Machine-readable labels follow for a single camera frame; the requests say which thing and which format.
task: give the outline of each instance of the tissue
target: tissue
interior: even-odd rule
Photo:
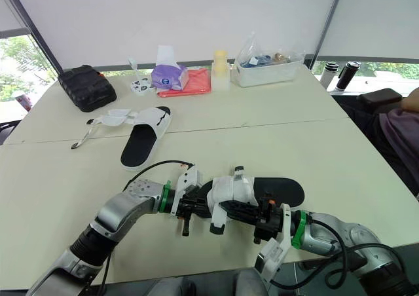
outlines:
[[[153,85],[166,90],[182,91],[188,79],[188,69],[176,63],[173,47],[159,45],[156,67],[151,72]]]

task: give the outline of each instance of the white table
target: white table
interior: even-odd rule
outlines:
[[[278,124],[311,120],[346,118],[306,67],[288,83],[240,88],[232,84],[229,92],[199,96],[160,98],[153,93],[136,96],[130,83],[136,77],[110,77],[117,100],[91,113],[83,113],[56,82],[39,100],[31,113],[15,129],[5,144],[78,140],[86,133],[86,121],[114,108],[140,111],[147,107],[168,106],[172,123],[168,132],[209,130]],[[131,127],[101,127],[93,138],[129,135]]]

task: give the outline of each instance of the black case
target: black case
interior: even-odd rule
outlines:
[[[357,97],[363,105],[376,108],[381,105],[395,103],[401,101],[402,96],[391,88],[383,88],[375,92],[361,94]]]
[[[84,112],[93,111],[117,98],[109,81],[89,65],[61,73],[58,80],[73,103]]]

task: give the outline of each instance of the table seam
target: table seam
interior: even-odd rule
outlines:
[[[199,131],[214,131],[214,130],[227,130],[227,129],[239,129],[239,128],[255,128],[255,127],[265,127],[265,126],[277,126],[281,124],[303,124],[309,122],[321,122],[321,121],[330,121],[330,120],[344,120],[349,119],[348,116],[340,117],[340,118],[333,118],[333,119],[316,119],[316,120],[300,120],[300,121],[290,121],[290,122],[277,122],[273,124],[255,124],[250,126],[233,126],[233,127],[222,127],[222,128],[208,128],[208,129],[199,129],[199,130],[184,130],[184,131],[168,131],[167,134],[181,134],[187,132],[199,132]],[[129,137],[129,134],[121,135],[121,136],[103,136],[103,137],[95,137],[89,139],[108,139],[108,138],[123,138]],[[54,142],[67,142],[67,141],[77,141],[77,138],[74,139],[59,139],[59,140],[50,140],[50,141],[28,141],[28,142],[20,142],[20,143],[4,143],[3,145],[23,145],[27,143],[54,143]]]

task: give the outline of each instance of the yellow bottle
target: yellow bottle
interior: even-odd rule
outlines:
[[[230,90],[230,65],[227,62],[227,52],[216,50],[211,66],[211,89]]]

